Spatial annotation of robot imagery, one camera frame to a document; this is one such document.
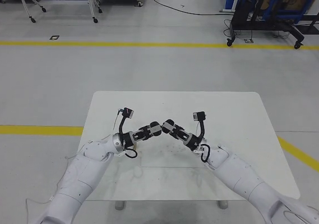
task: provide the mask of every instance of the yellow stripe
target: yellow stripe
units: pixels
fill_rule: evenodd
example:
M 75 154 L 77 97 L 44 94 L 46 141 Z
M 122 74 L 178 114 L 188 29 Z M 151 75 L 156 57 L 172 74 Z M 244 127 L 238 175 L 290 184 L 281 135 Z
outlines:
M 83 41 L 0 41 L 0 46 L 96 46 L 142 48 L 227 48 L 214 43 L 140 43 L 140 42 L 83 42 Z M 294 50 L 291 45 L 233 44 L 236 49 Z M 319 46 L 302 46 L 302 50 L 319 50 Z
M 0 134 L 37 134 L 43 136 L 81 136 L 83 127 L 0 125 Z
M 310 157 L 308 154 L 304 153 L 300 149 L 296 148 L 289 142 L 285 141 L 284 139 L 278 136 L 278 140 L 281 144 L 281 147 L 289 152 L 291 155 L 295 156 L 299 160 L 301 160 L 304 164 L 308 165 L 309 167 L 313 168 L 317 172 L 319 172 L 319 162 L 314 158 Z
M 66 126 L 19 126 L 19 125 L 0 125 L 0 134 L 27 134 L 44 136 L 80 136 L 83 127 Z M 291 155 L 301 160 L 303 163 L 319 172 L 319 162 L 289 142 L 278 136 L 281 147 Z

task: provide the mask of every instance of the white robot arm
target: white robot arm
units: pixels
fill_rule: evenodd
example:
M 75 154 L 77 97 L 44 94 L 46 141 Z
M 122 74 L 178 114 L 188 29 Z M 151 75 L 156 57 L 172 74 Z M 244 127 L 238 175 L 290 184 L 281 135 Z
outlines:
M 104 141 L 90 141 L 83 145 L 67 168 L 50 205 L 34 224 L 72 223 L 85 199 L 99 184 L 114 154 L 123 152 L 126 156 L 135 158 L 137 152 L 129 147 L 161 134 L 158 122 L 152 122 L 136 132 L 123 133 L 124 121 L 132 117 L 133 111 L 128 108 L 120 111 L 123 119 L 119 125 L 119 133 L 109 136 Z M 132 151 L 135 155 L 131 156 L 126 151 Z
M 299 200 L 286 197 L 266 184 L 244 160 L 222 145 L 211 145 L 204 139 L 205 113 L 193 113 L 201 133 L 187 133 L 174 121 L 167 120 L 162 131 L 180 139 L 228 188 L 248 200 L 263 216 L 266 224 L 319 224 L 319 211 Z

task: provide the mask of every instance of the table top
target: table top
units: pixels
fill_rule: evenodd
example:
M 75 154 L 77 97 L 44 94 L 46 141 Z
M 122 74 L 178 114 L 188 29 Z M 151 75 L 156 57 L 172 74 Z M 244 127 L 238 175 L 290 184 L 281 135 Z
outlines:
M 94 93 L 79 149 L 112 131 L 118 108 L 134 110 L 123 132 L 172 119 L 196 132 L 192 113 L 205 111 L 205 138 L 246 160 L 280 193 L 298 199 L 299 189 L 259 94 L 255 92 Z M 162 133 L 137 144 L 138 157 L 115 157 L 88 200 L 244 200 L 204 167 L 183 143 Z

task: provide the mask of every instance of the black electrical cord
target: black electrical cord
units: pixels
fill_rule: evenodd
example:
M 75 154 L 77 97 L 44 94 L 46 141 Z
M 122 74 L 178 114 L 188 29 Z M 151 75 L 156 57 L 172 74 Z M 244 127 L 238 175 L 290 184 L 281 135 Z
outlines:
M 210 146 L 208 146 L 207 144 L 201 144 L 201 146 L 206 146 L 208 148 L 208 155 L 206 156 L 205 160 L 203 159 L 204 153 L 202 153 L 202 156 L 200 157 L 202 162 L 206 163 L 206 162 L 208 162 L 208 159 L 209 159 L 209 156 L 210 156 Z
M 164 7 L 167 7 L 167 8 L 170 8 L 172 10 L 176 10 L 178 12 L 183 12 L 183 13 L 186 13 L 186 14 L 190 14 L 190 15 L 197 15 L 197 16 L 232 16 L 234 15 L 234 13 L 231 13 L 231 14 L 228 14 L 228 13 L 216 13 L 216 14 L 200 14 L 200 13 L 193 13 L 193 12 L 186 12 L 186 11 L 182 11 L 182 10 L 179 10 L 177 8 L 173 8 L 171 6 L 167 6 L 165 4 L 162 4 L 156 0 L 153 0 L 154 2 L 160 4 L 161 6 L 164 6 Z
M 289 36 L 290 36 L 290 33 L 289 33 L 289 32 L 287 32 L 287 34 L 285 34 L 285 35 L 280 35 L 280 34 L 279 34 L 279 31 L 278 31 L 278 34 L 277 34 L 277 35 L 274 34 L 272 37 L 273 37 L 273 38 L 282 38 L 282 39 L 285 40 L 285 39 L 287 39 Z
M 132 152 L 135 152 L 135 155 L 134 156 L 130 156 L 130 155 L 128 155 L 127 153 L 125 153 L 125 155 L 127 156 L 127 157 L 129 157 L 129 158 L 136 158 L 137 156 L 138 156 L 138 153 L 137 153 L 137 151 L 136 150 L 134 150 L 134 149 L 132 149 L 132 148 L 128 148 L 128 149 L 126 149 L 126 151 L 132 151 Z

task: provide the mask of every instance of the floor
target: floor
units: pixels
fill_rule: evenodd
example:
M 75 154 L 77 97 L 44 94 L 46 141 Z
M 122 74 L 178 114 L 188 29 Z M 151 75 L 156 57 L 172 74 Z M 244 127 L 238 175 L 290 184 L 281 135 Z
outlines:
M 217 13 L 223 1 L 161 0 L 196 13 Z M 22 4 L 0 4 L 0 41 L 111 41 L 225 44 L 223 20 L 195 16 L 147 0 L 141 8 L 103 6 L 94 24 L 86 2 L 42 1 L 28 19 Z M 250 32 L 235 44 L 244 45 Z M 252 49 L 0 45 L 0 124 L 83 126 L 95 91 L 255 91 L 277 135 L 319 161 L 319 50 L 292 37 L 253 32 Z M 305 46 L 319 46 L 306 36 Z M 46 201 L 75 153 L 79 136 L 0 135 L 0 224 L 25 223 L 25 198 Z M 284 151 L 301 201 L 319 209 L 319 173 Z M 30 219 L 44 206 L 29 204 Z M 219 210 L 214 201 L 87 201 L 74 223 L 263 223 L 245 201 Z

